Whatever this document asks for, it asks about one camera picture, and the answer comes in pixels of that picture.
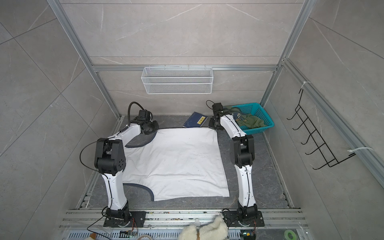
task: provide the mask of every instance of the black wire rack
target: black wire rack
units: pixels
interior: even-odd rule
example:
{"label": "black wire rack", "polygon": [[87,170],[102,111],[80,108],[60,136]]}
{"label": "black wire rack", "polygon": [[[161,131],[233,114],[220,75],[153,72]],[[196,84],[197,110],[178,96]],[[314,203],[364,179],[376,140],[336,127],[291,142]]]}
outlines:
{"label": "black wire rack", "polygon": [[[304,109],[301,107],[300,105],[300,101],[301,101],[301,97],[303,96],[303,89],[300,89],[299,91],[299,94],[300,94],[300,99],[299,99],[299,103],[297,104],[296,108],[295,108],[295,114],[291,117],[291,118],[287,118],[287,120],[292,120],[296,115],[300,118],[301,120],[301,124],[298,128],[294,129],[292,128],[293,130],[298,130],[299,128],[301,128],[301,126],[304,126],[305,129],[308,131],[309,133],[309,136],[307,138],[307,141],[305,143],[302,143],[303,145],[307,144],[309,139],[312,138],[313,139],[313,142],[316,144],[316,149],[313,150],[311,153],[305,153],[306,155],[311,155],[313,154],[314,152],[316,152],[317,150],[319,150],[319,152],[321,153],[321,156],[324,158],[326,164],[322,165],[321,167],[318,167],[318,168],[313,168],[314,170],[318,170],[322,167],[325,167],[326,165],[328,165],[328,167],[333,167],[337,164],[340,164],[342,162],[344,162],[345,160],[347,160],[348,158],[351,158],[353,156],[355,156],[356,154],[355,153],[351,153],[350,155],[348,155],[348,157],[346,157],[345,159],[339,161],[337,160],[337,158],[335,157],[335,155],[333,154],[333,152],[331,151],[331,149],[329,148],[328,144],[325,142],[325,140],[323,139],[323,137],[321,136],[320,132],[317,130],[316,126],[313,124],[312,120],[308,117],[308,115],[306,114],[306,112],[304,111]],[[300,114],[298,113],[299,110],[301,110],[303,113],[304,113],[304,117],[300,116]],[[318,141],[315,140],[315,138],[313,137],[313,135],[317,133],[322,142],[319,143]],[[324,155],[324,150],[321,149],[321,147],[326,147],[326,149],[328,149],[328,151],[330,152],[330,158],[331,160],[328,161],[327,158],[325,157]]]}

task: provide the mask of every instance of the black mounting plate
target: black mounting plate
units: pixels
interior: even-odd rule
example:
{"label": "black mounting plate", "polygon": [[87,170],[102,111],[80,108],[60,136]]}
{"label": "black mounting plate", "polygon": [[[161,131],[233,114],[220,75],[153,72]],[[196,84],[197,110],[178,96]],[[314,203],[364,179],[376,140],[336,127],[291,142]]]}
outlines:
{"label": "black mounting plate", "polygon": [[237,211],[224,211],[223,216],[227,227],[244,227],[243,225],[245,225],[246,227],[254,227],[255,223],[253,220],[255,220],[256,222],[256,227],[265,226],[263,214],[260,211],[257,211],[257,217],[245,221],[244,223],[242,223],[243,225],[241,225],[237,220]]}
{"label": "black mounting plate", "polygon": [[[147,212],[130,212],[131,213],[131,218],[135,219],[135,225],[134,227],[143,227],[144,226],[144,221],[145,221],[145,216]],[[133,221],[130,220],[128,225],[125,227],[132,227]],[[104,227],[120,227],[121,222],[118,219],[111,218],[111,217],[106,217],[104,221]]]}

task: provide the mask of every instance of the green tape roll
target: green tape roll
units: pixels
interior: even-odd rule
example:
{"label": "green tape roll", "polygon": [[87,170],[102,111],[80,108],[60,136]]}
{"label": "green tape roll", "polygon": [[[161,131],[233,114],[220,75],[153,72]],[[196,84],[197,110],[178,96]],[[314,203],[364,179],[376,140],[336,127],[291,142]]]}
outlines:
{"label": "green tape roll", "polygon": [[286,240],[297,240],[295,232],[290,229],[285,230],[284,236]]}

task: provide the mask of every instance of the black hook rack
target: black hook rack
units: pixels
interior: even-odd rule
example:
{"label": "black hook rack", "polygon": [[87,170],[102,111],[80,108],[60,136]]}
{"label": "black hook rack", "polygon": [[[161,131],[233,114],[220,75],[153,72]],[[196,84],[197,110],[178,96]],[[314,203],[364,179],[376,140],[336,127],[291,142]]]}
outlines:
{"label": "black hook rack", "polygon": [[[298,130],[301,126],[304,125],[305,128],[307,129],[308,133],[309,133],[309,136],[308,136],[308,138],[307,138],[307,141],[306,141],[305,143],[302,143],[302,142],[301,142],[301,144],[303,144],[303,145],[307,144],[308,141],[309,141],[309,139],[310,139],[310,137],[311,137],[311,138],[313,139],[314,143],[316,144],[316,147],[317,147],[317,148],[316,148],[315,150],[313,150],[311,153],[305,153],[305,154],[306,154],[306,155],[311,155],[312,153],[314,153],[314,152],[316,152],[317,150],[319,150],[319,152],[321,153],[322,157],[324,158],[326,164],[322,165],[321,167],[313,168],[313,169],[314,169],[314,170],[318,170],[318,169],[320,169],[320,168],[322,168],[322,167],[325,167],[326,165],[328,165],[328,167],[333,167],[333,166],[335,166],[335,165],[337,165],[337,164],[340,164],[340,163],[344,162],[344,161],[347,160],[348,158],[351,158],[351,157],[355,156],[355,155],[356,155],[355,153],[351,153],[351,154],[348,155],[348,157],[346,157],[345,159],[343,159],[343,160],[341,160],[341,161],[337,160],[337,158],[334,156],[333,152],[332,152],[331,149],[329,148],[328,144],[325,142],[325,140],[323,139],[322,135],[321,135],[321,134],[319,133],[319,131],[317,130],[316,126],[313,124],[313,122],[311,121],[311,119],[308,117],[308,115],[307,115],[307,113],[304,111],[304,109],[300,106],[301,97],[303,96],[303,89],[300,89],[299,94],[301,94],[301,95],[300,95],[299,103],[297,104],[297,106],[296,106],[296,108],[295,108],[295,114],[294,114],[291,118],[289,118],[289,119],[287,118],[287,120],[292,120],[293,117],[294,117],[295,115],[299,116],[299,118],[300,118],[300,120],[301,120],[301,125],[300,125],[298,128],[296,128],[296,129],[294,129],[294,128],[292,128],[292,129],[296,131],[296,130]],[[298,114],[298,112],[299,112],[300,109],[301,109],[301,110],[303,111],[303,113],[305,114],[305,117],[304,117],[305,119],[304,119],[304,120],[303,120],[303,118]],[[308,122],[307,124],[309,124],[309,123],[312,124],[312,126],[313,126],[313,128],[314,128],[314,130],[313,130],[312,132],[309,131],[308,126],[306,125],[305,122]],[[317,143],[316,140],[314,139],[313,134],[314,134],[315,132],[317,132],[317,133],[319,134],[321,140],[323,141],[322,144]],[[332,154],[332,157],[333,157],[333,158],[332,158],[332,160],[330,160],[330,161],[327,161],[326,157],[324,156],[324,154],[323,154],[323,152],[322,152],[322,150],[321,150],[321,147],[324,146],[324,145],[325,145],[325,147],[328,148],[329,152]]]}

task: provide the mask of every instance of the yellow label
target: yellow label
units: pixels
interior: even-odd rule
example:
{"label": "yellow label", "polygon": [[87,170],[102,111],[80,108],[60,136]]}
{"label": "yellow label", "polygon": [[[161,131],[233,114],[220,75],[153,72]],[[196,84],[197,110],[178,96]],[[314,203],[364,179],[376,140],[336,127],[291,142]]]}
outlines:
{"label": "yellow label", "polygon": [[204,121],[205,117],[201,117],[197,124],[201,124]]}

